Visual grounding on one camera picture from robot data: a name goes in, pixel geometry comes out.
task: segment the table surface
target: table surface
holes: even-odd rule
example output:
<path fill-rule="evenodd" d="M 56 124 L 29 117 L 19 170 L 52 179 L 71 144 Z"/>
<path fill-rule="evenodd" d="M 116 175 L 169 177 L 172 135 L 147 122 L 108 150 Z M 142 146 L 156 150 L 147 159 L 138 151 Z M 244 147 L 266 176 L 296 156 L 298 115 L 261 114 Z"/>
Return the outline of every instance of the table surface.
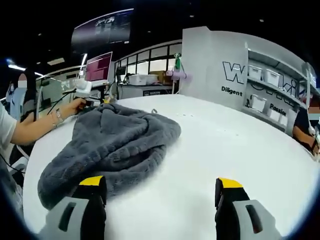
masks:
<path fill-rule="evenodd" d="M 276 220 L 282 236 L 314 203 L 320 165 L 291 137 L 240 111 L 183 95 L 130 98 L 119 104 L 177 121 L 179 140 L 158 171 L 106 206 L 106 239 L 216 239 L 217 177 L 238 181 Z M 26 169 L 23 212 L 38 233 L 48 211 L 37 185 L 42 171 L 71 140 L 75 117 L 39 139 Z"/>

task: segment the hand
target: hand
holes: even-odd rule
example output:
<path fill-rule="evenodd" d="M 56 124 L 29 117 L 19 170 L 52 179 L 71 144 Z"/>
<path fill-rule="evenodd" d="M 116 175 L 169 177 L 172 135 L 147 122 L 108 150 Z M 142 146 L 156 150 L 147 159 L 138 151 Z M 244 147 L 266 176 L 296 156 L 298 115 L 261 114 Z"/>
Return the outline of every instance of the hand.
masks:
<path fill-rule="evenodd" d="M 314 142 L 315 141 L 317 141 L 316 140 L 316 138 L 314 137 L 314 136 L 310 136 L 309 138 L 308 138 L 308 144 L 309 144 L 309 146 L 310 146 L 310 149 L 312 148 L 312 146 L 314 145 Z M 312 154 L 315 156 L 315 155 L 317 155 L 318 154 L 318 152 L 319 152 L 319 145 L 318 145 L 318 143 L 316 143 L 316 145 L 314 146 L 314 148 L 313 148 L 313 151 L 312 151 Z"/>
<path fill-rule="evenodd" d="M 319 145 L 316 144 L 313 149 L 313 156 L 317 156 L 318 152 L 319 152 Z"/>
<path fill-rule="evenodd" d="M 86 106 L 86 102 L 87 101 L 83 98 L 77 98 L 67 105 L 60 107 L 62 118 L 66 119 L 72 115 L 77 114 L 79 110 L 84 109 L 84 107 Z"/>

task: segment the cardboard box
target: cardboard box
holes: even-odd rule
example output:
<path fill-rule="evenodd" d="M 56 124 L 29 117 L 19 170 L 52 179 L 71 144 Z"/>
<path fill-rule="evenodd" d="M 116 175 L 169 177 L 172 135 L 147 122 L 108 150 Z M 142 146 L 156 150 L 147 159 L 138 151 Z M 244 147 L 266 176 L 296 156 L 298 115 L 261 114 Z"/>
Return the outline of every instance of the cardboard box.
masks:
<path fill-rule="evenodd" d="M 158 76 L 159 83 L 163 85 L 172 85 L 173 81 L 170 76 L 166 76 L 166 71 L 151 71 L 149 74 L 155 74 Z"/>

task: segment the computer monitor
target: computer monitor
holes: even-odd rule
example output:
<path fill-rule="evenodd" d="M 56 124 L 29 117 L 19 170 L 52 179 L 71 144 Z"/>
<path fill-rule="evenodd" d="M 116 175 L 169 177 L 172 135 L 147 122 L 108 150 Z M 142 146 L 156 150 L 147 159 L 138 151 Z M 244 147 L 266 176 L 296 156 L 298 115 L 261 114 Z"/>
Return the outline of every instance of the computer monitor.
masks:
<path fill-rule="evenodd" d="M 108 80 L 112 51 L 96 56 L 86 62 L 85 80 Z"/>
<path fill-rule="evenodd" d="M 77 26 L 71 38 L 72 48 L 85 54 L 109 44 L 129 43 L 133 11 L 131 8 L 108 13 Z"/>

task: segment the ceiling light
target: ceiling light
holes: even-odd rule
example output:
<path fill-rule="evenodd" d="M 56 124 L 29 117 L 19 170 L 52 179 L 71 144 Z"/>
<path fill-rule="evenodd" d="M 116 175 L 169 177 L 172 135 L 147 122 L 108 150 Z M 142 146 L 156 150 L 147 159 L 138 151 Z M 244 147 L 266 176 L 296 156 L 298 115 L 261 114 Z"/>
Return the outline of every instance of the ceiling light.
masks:
<path fill-rule="evenodd" d="M 81 66 L 85 64 L 85 61 L 86 61 L 87 56 L 88 56 L 87 53 L 83 56 L 82 62 L 81 62 Z"/>
<path fill-rule="evenodd" d="M 16 69 L 16 70 L 20 70 L 20 71 L 25 71 L 26 69 L 24 67 L 20 67 L 20 66 L 17 66 L 17 65 L 13 65 L 13 64 L 9 64 L 8 65 L 9 68 L 11 69 Z M 38 73 L 38 72 L 34 72 L 35 75 L 38 75 L 40 77 L 43 77 L 44 75 L 41 74 L 41 73 Z"/>
<path fill-rule="evenodd" d="M 56 64 L 60 64 L 60 63 L 64 63 L 64 62 L 65 62 L 64 58 L 61 57 L 61 58 L 57 58 L 57 59 L 52 60 L 52 61 L 48 61 L 47 64 L 52 66 L 52 65 L 56 65 Z"/>
<path fill-rule="evenodd" d="M 7 58 L 5 61 L 6 61 L 6 64 L 8 64 L 8 65 L 14 65 L 15 64 L 14 61 L 12 61 L 12 59 L 10 59 L 10 58 Z"/>
<path fill-rule="evenodd" d="M 16 69 L 16 70 L 20 70 L 20 71 L 26 70 L 24 67 L 20 67 L 20 66 L 13 65 L 13 64 L 9 64 L 8 67 L 11 69 Z"/>

